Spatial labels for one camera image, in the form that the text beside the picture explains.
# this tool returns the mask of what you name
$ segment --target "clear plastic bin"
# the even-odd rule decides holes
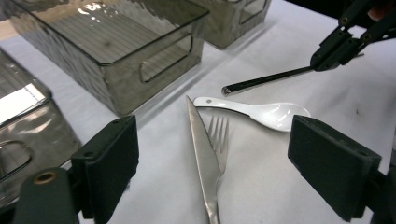
[[[61,166],[81,143],[50,91],[0,49],[0,207],[23,180]]]
[[[189,0],[210,11],[205,40],[225,49],[236,39],[263,22],[271,0]]]
[[[116,114],[201,61],[208,11],[185,0],[9,0],[16,30]]]

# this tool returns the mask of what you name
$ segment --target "knife blade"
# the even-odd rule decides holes
[[[211,224],[219,223],[217,184],[221,176],[218,159],[212,148],[205,125],[191,99],[186,96],[189,110],[192,142],[198,166],[198,175],[204,194],[205,208]]]

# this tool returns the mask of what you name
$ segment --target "white tabletop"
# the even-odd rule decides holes
[[[265,22],[226,50],[205,44],[199,65],[134,112],[139,165],[110,223],[207,223],[185,96],[224,99],[225,85],[307,66],[336,25],[334,19],[274,0]],[[83,143],[116,118],[20,36],[0,46],[48,85]],[[380,154],[385,173],[396,127],[395,49],[395,40],[377,43],[347,66],[267,83],[227,99],[303,105],[313,118]],[[227,169],[218,190],[221,223],[344,223],[290,163],[288,133],[231,111],[199,111],[205,122],[213,113],[231,122]],[[369,223],[370,215],[366,209],[364,218],[352,223]]]

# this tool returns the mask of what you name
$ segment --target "silver fork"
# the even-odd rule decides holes
[[[225,172],[225,168],[227,165],[229,120],[212,116],[209,124],[208,135],[212,144],[212,148],[216,152],[216,157],[218,159],[220,168],[220,176],[222,176]],[[216,204],[216,207],[209,208],[209,210],[208,213],[210,224],[220,224],[219,206]]]

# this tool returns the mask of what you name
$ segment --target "white ceramic spoon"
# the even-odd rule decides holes
[[[198,97],[194,100],[194,105],[233,110],[248,115],[260,124],[280,132],[290,132],[294,115],[311,117],[304,107],[292,103],[246,105],[217,98]]]

